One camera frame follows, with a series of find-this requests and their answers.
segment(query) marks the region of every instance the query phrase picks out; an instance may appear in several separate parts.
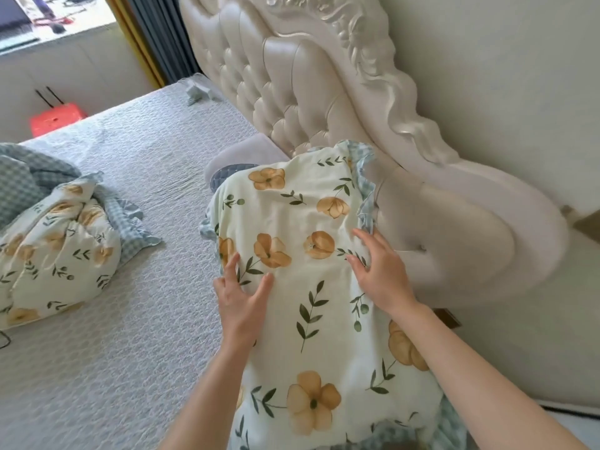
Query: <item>tufted headboard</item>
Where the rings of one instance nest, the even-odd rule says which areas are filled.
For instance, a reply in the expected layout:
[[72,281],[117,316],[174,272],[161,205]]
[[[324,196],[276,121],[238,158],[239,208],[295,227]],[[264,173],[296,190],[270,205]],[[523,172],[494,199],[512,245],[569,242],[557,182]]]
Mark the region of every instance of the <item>tufted headboard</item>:
[[465,161],[416,113],[378,0],[180,0],[203,72],[289,156],[377,147],[377,224],[421,301],[470,305],[546,278],[568,246],[539,191]]

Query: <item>red plastic stool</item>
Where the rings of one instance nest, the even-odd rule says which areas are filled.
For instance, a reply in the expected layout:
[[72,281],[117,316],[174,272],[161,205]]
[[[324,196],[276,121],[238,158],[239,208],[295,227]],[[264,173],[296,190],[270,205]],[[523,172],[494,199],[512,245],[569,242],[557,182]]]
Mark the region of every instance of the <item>red plastic stool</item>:
[[29,126],[31,126],[31,134],[39,137],[87,117],[88,115],[77,104],[68,102],[32,117],[29,120]]

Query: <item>person's right arm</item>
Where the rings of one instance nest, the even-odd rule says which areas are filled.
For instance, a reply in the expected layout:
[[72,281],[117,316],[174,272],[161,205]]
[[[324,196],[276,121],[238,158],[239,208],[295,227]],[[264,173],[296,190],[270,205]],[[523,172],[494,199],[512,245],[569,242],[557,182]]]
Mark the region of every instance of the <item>person's right arm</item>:
[[406,333],[482,450],[584,450],[581,441],[416,301],[398,254],[378,232],[355,230],[371,252],[352,265],[362,290]]

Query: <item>curtain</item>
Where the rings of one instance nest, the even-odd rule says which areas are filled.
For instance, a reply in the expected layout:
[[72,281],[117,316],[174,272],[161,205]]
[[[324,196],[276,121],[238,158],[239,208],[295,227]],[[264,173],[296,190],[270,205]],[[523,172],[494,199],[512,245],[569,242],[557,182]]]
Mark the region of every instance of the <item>curtain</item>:
[[164,77],[160,67],[156,62],[153,53],[148,48],[143,33],[126,0],[106,0],[115,18],[131,45],[133,52],[146,73],[148,80],[155,88],[162,88],[165,85]]
[[178,0],[127,0],[167,83],[198,73]]

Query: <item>white bedspread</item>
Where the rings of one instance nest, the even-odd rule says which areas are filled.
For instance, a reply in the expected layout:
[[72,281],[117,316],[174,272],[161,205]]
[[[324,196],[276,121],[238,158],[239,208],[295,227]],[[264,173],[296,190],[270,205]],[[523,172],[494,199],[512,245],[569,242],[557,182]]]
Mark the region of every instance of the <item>white bedspread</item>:
[[186,106],[175,84],[27,142],[139,204],[165,244],[80,310],[19,327],[0,350],[2,450],[152,449],[217,349],[202,173],[255,129],[229,103]]

